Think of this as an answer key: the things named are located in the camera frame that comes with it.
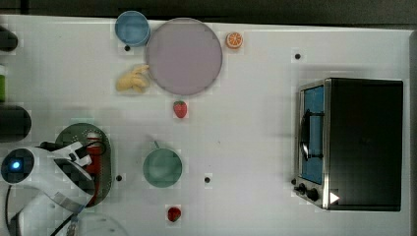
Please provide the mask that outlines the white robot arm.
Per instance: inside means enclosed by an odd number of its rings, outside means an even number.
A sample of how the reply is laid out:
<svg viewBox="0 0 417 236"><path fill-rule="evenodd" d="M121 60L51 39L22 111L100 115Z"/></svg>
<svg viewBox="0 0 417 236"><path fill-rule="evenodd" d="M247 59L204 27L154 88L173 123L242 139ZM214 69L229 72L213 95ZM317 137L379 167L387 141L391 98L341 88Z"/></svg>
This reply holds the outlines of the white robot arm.
<svg viewBox="0 0 417 236"><path fill-rule="evenodd" d="M92 199L95 186L80 160L64 149L21 147L1 162L1 178L39 194L8 222L11 236L50 236Z"/></svg>

